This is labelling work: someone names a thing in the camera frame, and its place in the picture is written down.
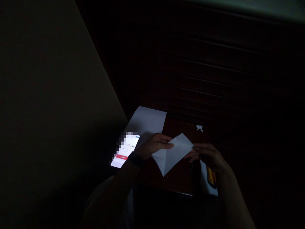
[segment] lit phone screen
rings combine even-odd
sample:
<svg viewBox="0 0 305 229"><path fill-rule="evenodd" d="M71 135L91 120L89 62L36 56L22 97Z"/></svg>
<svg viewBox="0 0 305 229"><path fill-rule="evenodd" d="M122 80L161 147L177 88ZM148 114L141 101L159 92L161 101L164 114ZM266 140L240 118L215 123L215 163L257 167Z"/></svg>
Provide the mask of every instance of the lit phone screen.
<svg viewBox="0 0 305 229"><path fill-rule="evenodd" d="M111 166L121 168L128 156L136 148L140 135L134 135L134 132L126 132L123 135L120 142L116 155L111 162Z"/></svg>

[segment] left hand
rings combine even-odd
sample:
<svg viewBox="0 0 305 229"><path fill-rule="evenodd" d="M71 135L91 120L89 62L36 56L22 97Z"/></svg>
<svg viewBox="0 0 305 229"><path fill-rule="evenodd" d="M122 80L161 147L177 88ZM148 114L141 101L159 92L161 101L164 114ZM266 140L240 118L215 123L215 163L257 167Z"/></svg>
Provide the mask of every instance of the left hand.
<svg viewBox="0 0 305 229"><path fill-rule="evenodd" d="M134 154L140 156L143 160L150 158L150 156L160 149L170 149L174 144L169 143L172 138L163 134L155 133L143 145L134 151Z"/></svg>

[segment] folded paper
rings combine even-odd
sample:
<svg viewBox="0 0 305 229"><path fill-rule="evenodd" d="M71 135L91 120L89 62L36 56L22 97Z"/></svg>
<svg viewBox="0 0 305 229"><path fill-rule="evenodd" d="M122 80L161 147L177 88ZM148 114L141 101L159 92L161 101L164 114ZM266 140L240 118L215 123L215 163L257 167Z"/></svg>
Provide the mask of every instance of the folded paper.
<svg viewBox="0 0 305 229"><path fill-rule="evenodd" d="M194 146L183 133L172 139L169 143L173 143L175 146L171 149L161 149L152 154L152 158L157 163L163 176L188 154Z"/></svg>

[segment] beige wall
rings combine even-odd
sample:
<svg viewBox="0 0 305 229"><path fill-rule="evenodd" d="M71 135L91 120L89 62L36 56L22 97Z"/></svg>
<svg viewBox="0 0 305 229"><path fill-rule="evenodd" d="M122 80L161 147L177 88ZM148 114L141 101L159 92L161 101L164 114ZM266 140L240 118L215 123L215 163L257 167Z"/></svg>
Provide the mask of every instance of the beige wall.
<svg viewBox="0 0 305 229"><path fill-rule="evenodd" d="M73 0L7 0L1 18L0 227L69 225L127 120Z"/></svg>

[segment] black watch strap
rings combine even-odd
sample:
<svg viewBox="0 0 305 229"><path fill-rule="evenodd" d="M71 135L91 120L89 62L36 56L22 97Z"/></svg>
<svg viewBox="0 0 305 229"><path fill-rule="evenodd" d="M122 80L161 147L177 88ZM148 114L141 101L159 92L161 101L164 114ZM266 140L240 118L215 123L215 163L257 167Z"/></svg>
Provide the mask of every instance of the black watch strap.
<svg viewBox="0 0 305 229"><path fill-rule="evenodd" d="M136 155L134 152L132 152L128 156L128 160L130 160L135 166L142 167L145 163L145 160L143 160L140 156Z"/></svg>

